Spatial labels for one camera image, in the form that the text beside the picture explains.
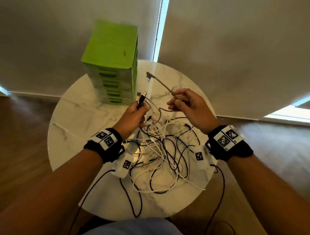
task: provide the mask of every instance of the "black wristband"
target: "black wristband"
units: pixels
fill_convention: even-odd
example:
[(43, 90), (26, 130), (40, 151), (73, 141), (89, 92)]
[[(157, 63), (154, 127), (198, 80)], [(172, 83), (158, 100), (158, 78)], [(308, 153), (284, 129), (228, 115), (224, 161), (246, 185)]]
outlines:
[(233, 126), (218, 126), (208, 134), (208, 137), (209, 140), (205, 145), (217, 160), (226, 162), (232, 156), (249, 157), (253, 154), (253, 150), (239, 136)]
[[(100, 141), (98, 143), (95, 142), (94, 140), (89, 140), (87, 144), (84, 145), (84, 149), (89, 149), (89, 150), (97, 152), (102, 158), (104, 163), (115, 161), (125, 151), (124, 146), (122, 145), (123, 139), (121, 135), (113, 128), (107, 128), (106, 130), (109, 131), (110, 134), (105, 135), (105, 136), (102, 135), (104, 137), (100, 138)], [(114, 135), (117, 141), (114, 141), (111, 138), (111, 135)], [(113, 144), (111, 144), (110, 146), (107, 145), (108, 148), (104, 150), (100, 142), (105, 141), (106, 144), (110, 144), (111, 142), (109, 141), (111, 140), (113, 141)]]

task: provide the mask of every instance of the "person's left hand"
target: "person's left hand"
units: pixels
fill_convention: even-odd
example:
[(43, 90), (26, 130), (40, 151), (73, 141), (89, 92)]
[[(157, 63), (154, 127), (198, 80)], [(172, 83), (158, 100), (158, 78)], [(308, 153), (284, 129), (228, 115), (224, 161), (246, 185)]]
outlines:
[(126, 109), (121, 119), (113, 126), (121, 135), (123, 141), (126, 140), (135, 129), (144, 127), (144, 115), (150, 110), (150, 107), (146, 103), (142, 103), (140, 109), (137, 109), (137, 107), (138, 102), (136, 101)]

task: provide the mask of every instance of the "person's right hand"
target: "person's right hand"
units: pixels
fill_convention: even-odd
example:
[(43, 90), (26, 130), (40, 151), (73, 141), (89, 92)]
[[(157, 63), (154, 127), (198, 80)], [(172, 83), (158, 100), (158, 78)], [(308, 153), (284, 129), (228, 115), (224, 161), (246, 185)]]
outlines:
[(177, 89), (173, 95), (177, 96), (177, 99), (167, 102), (168, 109), (183, 112), (190, 123), (202, 133), (207, 135), (219, 126), (216, 117), (200, 95), (191, 89)]

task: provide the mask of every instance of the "forearm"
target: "forearm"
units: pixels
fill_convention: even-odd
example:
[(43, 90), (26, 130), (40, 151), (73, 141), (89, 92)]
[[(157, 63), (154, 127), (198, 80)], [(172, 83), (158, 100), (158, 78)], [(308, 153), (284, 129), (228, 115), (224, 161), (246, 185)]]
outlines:
[(0, 214), (0, 233), (56, 234), (102, 164), (96, 152), (82, 150)]
[(309, 234), (310, 205), (255, 155), (227, 164), (268, 234)]

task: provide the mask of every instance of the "marble tabletop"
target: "marble tabletop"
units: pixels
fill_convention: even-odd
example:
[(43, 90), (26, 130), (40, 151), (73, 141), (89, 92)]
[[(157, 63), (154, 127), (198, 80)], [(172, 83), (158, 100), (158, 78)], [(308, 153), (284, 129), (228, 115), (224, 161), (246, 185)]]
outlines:
[[(151, 79), (148, 82), (146, 72), (154, 74), (172, 90), (177, 88), (192, 89), (205, 99), (215, 115), (207, 97), (188, 77), (166, 65), (138, 60), (136, 91), (146, 91), (148, 97), (157, 107), (166, 109), (166, 102), (172, 98), (172, 95), (158, 81)], [(52, 170), (54, 171), (81, 151), (89, 137), (100, 127), (112, 127), (126, 108), (127, 106), (100, 103), (87, 74), (79, 78), (59, 100), (50, 121), (47, 146)], [(163, 114), (173, 118), (184, 116), (181, 112), (163, 111)], [(194, 130), (200, 142), (205, 143), (208, 137), (198, 129), (194, 128)], [(104, 164), (92, 185), (112, 167), (113, 163)], [(213, 172), (213, 167), (210, 170), (202, 171), (197, 169), (195, 163), (190, 164), (189, 180), (199, 187), (205, 188)], [(122, 179), (122, 182), (137, 214), (140, 210), (139, 194), (134, 191), (129, 177)], [(201, 189), (183, 181), (165, 194), (142, 193), (143, 209), (140, 217), (169, 217), (188, 206), (201, 192)], [(119, 178), (110, 173), (105, 175), (89, 193), (83, 204), (83, 209), (108, 220), (134, 218), (128, 198), (119, 183)]]

